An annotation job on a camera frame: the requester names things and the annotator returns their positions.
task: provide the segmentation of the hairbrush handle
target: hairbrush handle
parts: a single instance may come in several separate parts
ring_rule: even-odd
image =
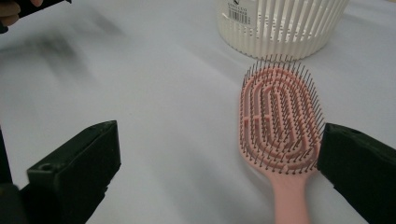
[[[278,177],[271,180],[275,194],[275,224],[309,224],[305,179]]]

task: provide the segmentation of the white container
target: white container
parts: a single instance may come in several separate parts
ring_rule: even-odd
[[[222,38],[254,58],[302,59],[329,40],[348,0],[216,0]]]

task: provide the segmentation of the hairbrush bristle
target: hairbrush bristle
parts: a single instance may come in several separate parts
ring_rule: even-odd
[[[271,55],[247,70],[239,140],[242,154],[256,168],[286,175],[314,170],[323,126],[315,83],[305,66]]]

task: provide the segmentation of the hairbrush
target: hairbrush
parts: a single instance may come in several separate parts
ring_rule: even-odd
[[[317,170],[324,126],[308,70],[282,55],[253,64],[242,86],[239,126],[241,155],[271,181],[276,224],[308,224],[304,189]]]

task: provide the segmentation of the screw hole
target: screw hole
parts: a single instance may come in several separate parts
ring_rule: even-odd
[[[50,171],[53,169],[53,167],[50,163],[45,163],[45,164],[40,165],[38,167],[38,169],[43,170],[43,171]]]

